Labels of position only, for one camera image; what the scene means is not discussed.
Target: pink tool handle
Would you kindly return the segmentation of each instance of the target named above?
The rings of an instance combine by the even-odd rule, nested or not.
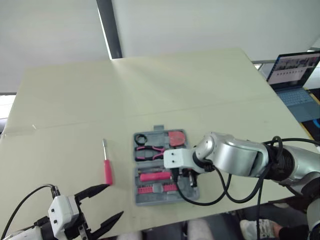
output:
[[[147,182],[147,181],[155,181],[155,180],[165,180],[165,179],[170,179],[170,177],[171,177],[170,171],[142,173],[140,174],[140,181]]]
[[[178,188],[175,184],[168,184],[163,186],[163,191],[164,192],[170,192],[170,191],[177,191]]]
[[[138,194],[152,194],[153,192],[152,186],[138,187]]]
[[[110,160],[104,160],[104,177],[105,177],[105,184],[112,185],[112,171],[111,171],[111,165]]]

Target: laptop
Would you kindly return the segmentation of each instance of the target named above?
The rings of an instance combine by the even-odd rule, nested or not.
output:
[[[320,105],[303,88],[319,60],[320,51],[281,54],[267,78],[300,123],[320,118]]]

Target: robotic arm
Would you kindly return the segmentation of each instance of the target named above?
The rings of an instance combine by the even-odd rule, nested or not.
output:
[[[54,198],[48,210],[49,217],[39,219],[32,227],[12,233],[4,240],[71,240],[78,236],[82,240],[97,240],[115,225],[124,212],[110,217],[101,223],[99,229],[91,232],[80,208],[81,200],[97,195],[108,186],[92,186],[72,196],[60,195],[55,187],[56,194],[52,195]]]
[[[168,169],[192,169],[203,174],[212,172],[214,165],[229,174],[256,178],[273,163],[265,179],[308,199],[309,229],[320,226],[320,154],[293,146],[271,146],[209,132],[196,147],[166,150],[163,159],[164,167]]]

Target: screwdriver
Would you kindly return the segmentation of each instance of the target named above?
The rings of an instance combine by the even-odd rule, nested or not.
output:
[[[105,183],[112,185],[113,179],[112,179],[112,170],[110,165],[110,160],[107,155],[107,140],[102,140],[102,146],[104,151],[104,179]]]

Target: pliers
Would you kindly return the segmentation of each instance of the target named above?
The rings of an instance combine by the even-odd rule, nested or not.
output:
[[[142,161],[153,161],[156,159],[164,159],[164,151],[166,150],[163,146],[137,146],[135,148],[135,151],[144,151],[144,150],[152,150],[160,152],[156,155],[150,156],[150,157],[144,157],[144,156],[137,156],[135,157],[136,162],[142,162]]]

